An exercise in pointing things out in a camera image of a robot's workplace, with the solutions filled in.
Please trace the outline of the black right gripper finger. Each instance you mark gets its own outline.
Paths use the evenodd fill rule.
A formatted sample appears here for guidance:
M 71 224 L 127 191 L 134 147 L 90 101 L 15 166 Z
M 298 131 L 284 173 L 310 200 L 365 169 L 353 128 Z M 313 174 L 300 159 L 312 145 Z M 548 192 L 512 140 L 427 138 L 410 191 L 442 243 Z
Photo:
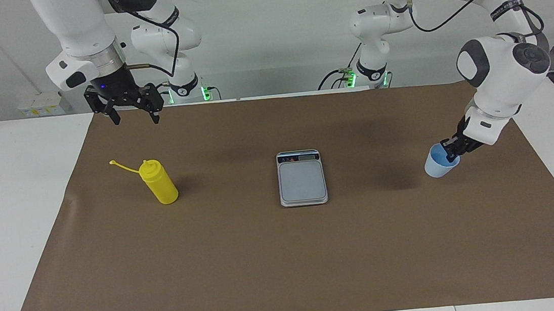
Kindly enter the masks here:
M 107 116 L 116 126 L 120 124 L 121 117 L 114 108 L 114 99 L 103 102 L 95 88 L 85 88 L 83 96 L 92 112 Z
M 153 83 L 138 88 L 137 97 L 138 109 L 149 114 L 153 123 L 158 124 L 160 113 L 163 110 L 164 100 L 158 88 Z

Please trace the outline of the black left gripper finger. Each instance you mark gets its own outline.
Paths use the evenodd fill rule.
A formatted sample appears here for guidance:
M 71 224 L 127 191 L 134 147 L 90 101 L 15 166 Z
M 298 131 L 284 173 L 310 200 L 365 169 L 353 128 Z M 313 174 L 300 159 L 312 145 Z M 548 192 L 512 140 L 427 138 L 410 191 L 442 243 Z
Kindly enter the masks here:
M 454 156 L 462 156 L 468 149 L 468 137 L 464 135 L 452 136 L 452 153 Z
M 448 163 L 452 163 L 458 159 L 460 156 L 458 152 L 458 138 L 455 139 L 445 139 L 440 142 L 442 149 L 446 153 L 446 160 Z

